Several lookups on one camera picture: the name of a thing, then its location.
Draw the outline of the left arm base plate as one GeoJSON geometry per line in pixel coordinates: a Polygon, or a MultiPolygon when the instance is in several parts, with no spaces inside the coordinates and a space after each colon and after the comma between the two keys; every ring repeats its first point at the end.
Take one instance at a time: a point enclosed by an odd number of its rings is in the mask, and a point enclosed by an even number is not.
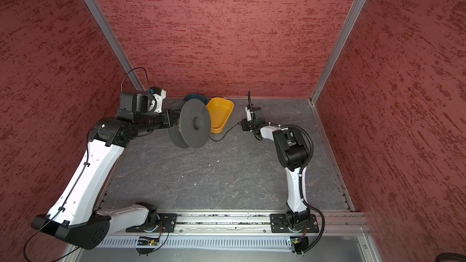
{"type": "Polygon", "coordinates": [[[162,232],[170,232],[173,233],[174,228],[177,223],[178,215],[176,213],[158,213],[157,214],[157,223],[154,228],[150,228],[149,226],[133,226],[127,228],[125,232],[127,233],[143,233],[143,234],[155,234],[159,233],[161,230],[162,232]]]}

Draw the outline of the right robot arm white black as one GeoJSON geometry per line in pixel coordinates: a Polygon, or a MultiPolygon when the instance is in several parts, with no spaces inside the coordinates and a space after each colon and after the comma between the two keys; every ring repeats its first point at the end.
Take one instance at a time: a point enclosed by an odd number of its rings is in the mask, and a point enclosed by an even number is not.
{"type": "Polygon", "coordinates": [[[262,109],[249,104],[246,118],[241,121],[244,132],[250,131],[259,139],[274,142],[281,166],[285,169],[288,199],[285,224],[297,232],[311,221],[311,210],[305,193],[306,166],[313,150],[307,144],[303,130],[294,125],[281,126],[265,121],[262,109]]]}

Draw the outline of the grey cable spool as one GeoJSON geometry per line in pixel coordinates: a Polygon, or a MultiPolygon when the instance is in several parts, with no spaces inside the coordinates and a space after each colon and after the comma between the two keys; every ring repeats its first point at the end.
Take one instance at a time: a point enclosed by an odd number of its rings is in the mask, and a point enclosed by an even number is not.
{"type": "Polygon", "coordinates": [[[177,101],[171,106],[171,112],[178,119],[167,132],[177,147],[198,149],[207,143],[211,133],[211,117],[201,100],[177,101]]]}

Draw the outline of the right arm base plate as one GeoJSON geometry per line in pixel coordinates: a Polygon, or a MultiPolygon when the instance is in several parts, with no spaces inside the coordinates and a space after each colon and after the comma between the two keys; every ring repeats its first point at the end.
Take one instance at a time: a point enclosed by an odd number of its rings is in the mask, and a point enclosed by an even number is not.
{"type": "Polygon", "coordinates": [[[272,233],[294,233],[294,234],[318,234],[319,225],[317,218],[314,214],[310,215],[310,219],[307,219],[298,226],[291,226],[288,223],[286,214],[284,213],[272,213],[270,216],[270,224],[272,233]]]}

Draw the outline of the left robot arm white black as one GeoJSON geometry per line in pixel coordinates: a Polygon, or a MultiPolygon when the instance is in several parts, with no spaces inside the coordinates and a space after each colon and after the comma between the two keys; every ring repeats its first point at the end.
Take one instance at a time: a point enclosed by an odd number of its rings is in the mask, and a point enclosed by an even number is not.
{"type": "Polygon", "coordinates": [[[117,210],[98,209],[97,203],[116,162],[139,136],[173,126],[176,117],[163,110],[166,91],[121,92],[117,115],[103,118],[91,130],[86,152],[64,192],[32,228],[82,249],[97,247],[107,234],[131,227],[161,232],[157,209],[148,203],[117,210]]]}

